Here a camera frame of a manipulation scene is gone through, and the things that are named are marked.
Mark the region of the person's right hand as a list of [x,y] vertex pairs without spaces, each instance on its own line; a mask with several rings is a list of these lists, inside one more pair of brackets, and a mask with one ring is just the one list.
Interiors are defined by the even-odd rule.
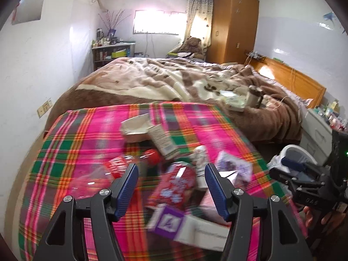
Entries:
[[[307,228],[311,226],[313,223],[313,213],[312,210],[308,207],[305,206],[303,209],[303,212],[305,214],[305,225]],[[332,232],[335,228],[337,228],[345,219],[346,214],[341,213],[338,211],[332,211],[328,213],[324,218],[321,220],[321,224],[324,226],[328,226],[328,232]]]

